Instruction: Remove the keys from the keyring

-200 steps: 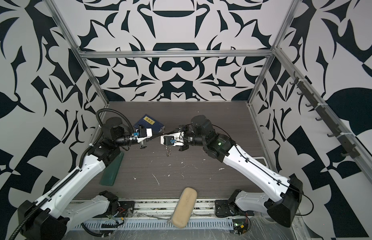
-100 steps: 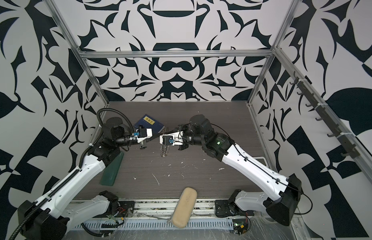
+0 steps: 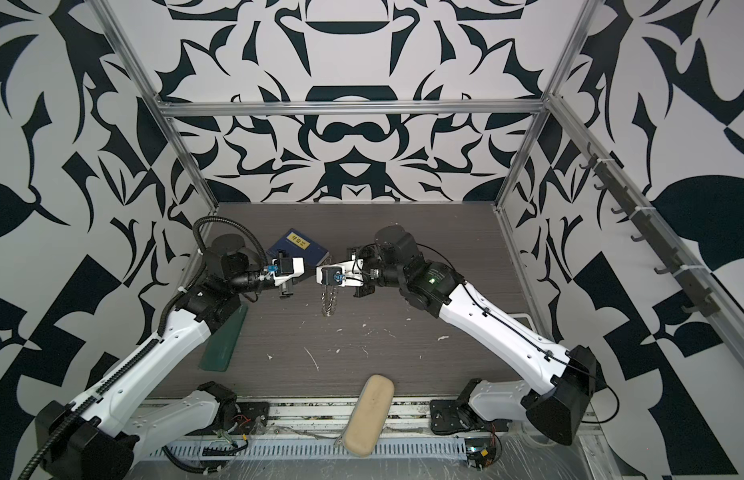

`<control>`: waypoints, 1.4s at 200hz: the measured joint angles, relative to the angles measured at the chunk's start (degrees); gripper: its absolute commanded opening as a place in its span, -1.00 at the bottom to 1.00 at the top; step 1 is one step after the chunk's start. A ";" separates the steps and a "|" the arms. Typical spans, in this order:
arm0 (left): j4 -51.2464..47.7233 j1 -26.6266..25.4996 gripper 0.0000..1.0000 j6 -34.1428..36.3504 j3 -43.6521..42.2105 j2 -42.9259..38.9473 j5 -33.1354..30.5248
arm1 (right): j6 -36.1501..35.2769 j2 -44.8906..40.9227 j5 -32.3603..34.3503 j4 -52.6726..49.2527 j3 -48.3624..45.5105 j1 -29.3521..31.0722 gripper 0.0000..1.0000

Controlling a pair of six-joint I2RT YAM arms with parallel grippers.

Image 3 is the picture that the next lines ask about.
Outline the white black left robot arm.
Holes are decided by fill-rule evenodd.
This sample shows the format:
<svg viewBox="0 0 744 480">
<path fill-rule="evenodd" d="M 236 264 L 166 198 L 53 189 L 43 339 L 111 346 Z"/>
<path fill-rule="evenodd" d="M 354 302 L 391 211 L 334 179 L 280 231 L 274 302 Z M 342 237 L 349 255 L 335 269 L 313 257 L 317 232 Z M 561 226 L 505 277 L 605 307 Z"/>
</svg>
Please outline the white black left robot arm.
<svg viewBox="0 0 744 480">
<path fill-rule="evenodd" d="M 290 296 L 305 262 L 284 250 L 269 257 L 241 223 L 207 215 L 192 233 L 201 264 L 162 310 L 157 329 L 114 369 L 68 404 L 36 416 L 37 451 L 19 476 L 43 469 L 56 479 L 122 479 L 145 455 L 219 420 L 232 392 L 213 383 L 146 420 L 133 417 L 148 394 L 196 347 L 265 290 Z"/>
</svg>

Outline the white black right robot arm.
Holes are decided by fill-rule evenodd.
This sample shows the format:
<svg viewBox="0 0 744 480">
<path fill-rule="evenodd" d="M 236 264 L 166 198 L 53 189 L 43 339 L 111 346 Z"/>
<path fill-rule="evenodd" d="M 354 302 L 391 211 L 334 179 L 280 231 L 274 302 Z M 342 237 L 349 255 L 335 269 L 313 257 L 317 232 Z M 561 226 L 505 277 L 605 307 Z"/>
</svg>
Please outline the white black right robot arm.
<svg viewBox="0 0 744 480">
<path fill-rule="evenodd" d="M 573 443 L 598 388 L 610 386 L 594 352 L 567 348 L 494 305 L 446 259 L 425 256 L 427 246 L 400 225 L 378 231 L 349 260 L 328 270 L 329 283 L 352 287 L 358 297 L 395 288 L 413 308 L 461 330 L 510 366 L 520 381 L 478 380 L 460 401 L 484 422 L 529 421 L 548 439 Z"/>
</svg>

